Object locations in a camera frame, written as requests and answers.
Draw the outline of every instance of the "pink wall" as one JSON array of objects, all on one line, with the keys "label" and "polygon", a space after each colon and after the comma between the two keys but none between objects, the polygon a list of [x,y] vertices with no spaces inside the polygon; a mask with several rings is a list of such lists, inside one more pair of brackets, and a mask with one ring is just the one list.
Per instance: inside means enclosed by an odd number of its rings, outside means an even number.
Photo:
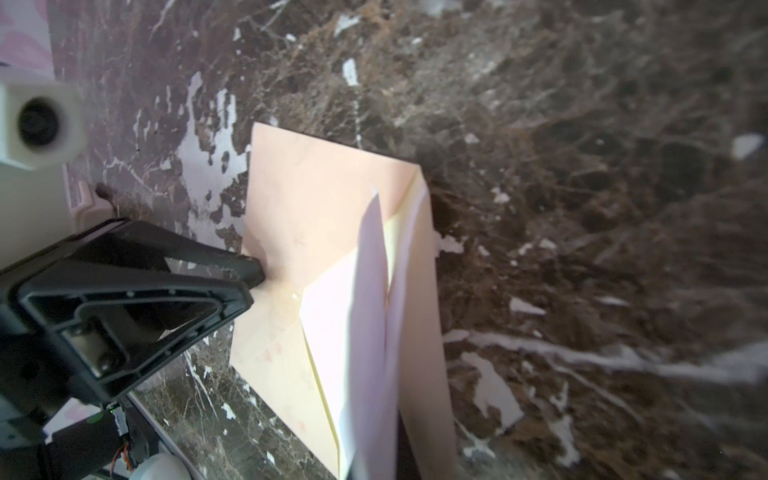
[{"label": "pink wall", "polygon": [[53,78],[46,0],[0,0],[0,61]]}]

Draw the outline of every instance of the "white plastic part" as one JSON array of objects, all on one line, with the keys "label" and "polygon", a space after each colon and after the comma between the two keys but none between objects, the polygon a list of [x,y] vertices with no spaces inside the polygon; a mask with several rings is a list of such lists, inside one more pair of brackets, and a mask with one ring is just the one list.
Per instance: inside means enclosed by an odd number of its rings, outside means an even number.
[{"label": "white plastic part", "polygon": [[[31,100],[49,105],[58,119],[58,133],[42,147],[25,143],[20,133],[19,116]],[[81,99],[73,86],[0,67],[0,268],[76,231],[62,164],[74,160],[85,145]],[[86,201],[92,205],[75,212],[80,224],[103,217],[105,205],[94,196]]]},{"label": "white plastic part", "polygon": [[[30,101],[56,113],[58,133],[49,145],[34,147],[22,140],[19,118]],[[73,85],[20,68],[0,68],[0,162],[24,170],[60,165],[74,160],[86,143],[80,94]]]},{"label": "white plastic part", "polygon": [[169,453],[158,453],[139,465],[131,480],[191,480],[191,477],[181,460]]},{"label": "white plastic part", "polygon": [[77,232],[84,232],[114,217],[112,204],[100,198],[82,180],[78,183],[78,191],[80,192],[80,204],[72,209],[72,220]]},{"label": "white plastic part", "polygon": [[74,233],[61,166],[28,171],[0,164],[0,268]]}]

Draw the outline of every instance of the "black plastic bracket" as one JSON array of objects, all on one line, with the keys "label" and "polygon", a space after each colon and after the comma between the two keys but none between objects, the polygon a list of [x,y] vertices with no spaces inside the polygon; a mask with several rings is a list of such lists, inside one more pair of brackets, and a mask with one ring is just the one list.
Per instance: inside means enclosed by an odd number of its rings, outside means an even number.
[{"label": "black plastic bracket", "polygon": [[[235,280],[172,273],[169,259]],[[259,260],[109,220],[0,272],[0,449],[40,441],[71,396],[106,405],[250,308]]]}]

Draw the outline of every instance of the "screw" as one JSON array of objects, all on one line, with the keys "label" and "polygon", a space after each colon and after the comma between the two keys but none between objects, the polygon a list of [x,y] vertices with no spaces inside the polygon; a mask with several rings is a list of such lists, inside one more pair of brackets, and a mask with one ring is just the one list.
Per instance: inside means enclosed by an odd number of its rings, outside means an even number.
[{"label": "screw", "polygon": [[89,319],[86,319],[84,322],[80,323],[79,325],[73,326],[69,332],[72,335],[86,335],[91,332],[94,325],[99,322],[99,319],[95,316],[92,316]]},{"label": "screw", "polygon": [[102,373],[109,372],[118,366],[118,358],[110,352],[102,353],[98,357],[98,368]]}]

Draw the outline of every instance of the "marble countertop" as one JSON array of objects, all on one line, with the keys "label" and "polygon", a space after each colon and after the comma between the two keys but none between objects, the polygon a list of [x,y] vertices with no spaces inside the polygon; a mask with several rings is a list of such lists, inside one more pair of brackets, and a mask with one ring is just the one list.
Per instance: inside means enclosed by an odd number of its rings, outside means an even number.
[{"label": "marble countertop", "polygon": [[[239,249],[260,121],[422,166],[458,478],[768,477],[759,0],[52,0],[70,174]],[[208,478],[331,478],[228,366],[138,393]]]}]

